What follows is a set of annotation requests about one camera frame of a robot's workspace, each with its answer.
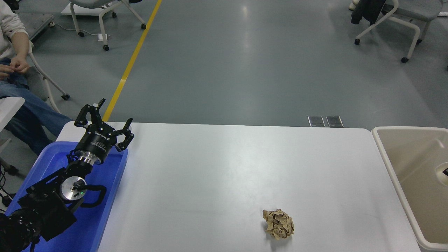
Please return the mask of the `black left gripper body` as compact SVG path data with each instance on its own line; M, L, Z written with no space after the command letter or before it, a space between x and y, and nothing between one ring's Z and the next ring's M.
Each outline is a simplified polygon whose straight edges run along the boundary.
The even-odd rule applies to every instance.
M102 126L91 124L86 129L85 135L77 144L77 150L90 152L95 156L107 156L117 143L117 137L112 136L114 128L103 123Z

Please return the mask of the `seated person's left hand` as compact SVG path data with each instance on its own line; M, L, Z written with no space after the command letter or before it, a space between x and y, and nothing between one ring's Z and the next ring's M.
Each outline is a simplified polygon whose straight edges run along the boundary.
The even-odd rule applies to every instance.
M26 74L29 70L27 56L16 55L14 58L11 59L10 67L14 73L19 73L21 75Z

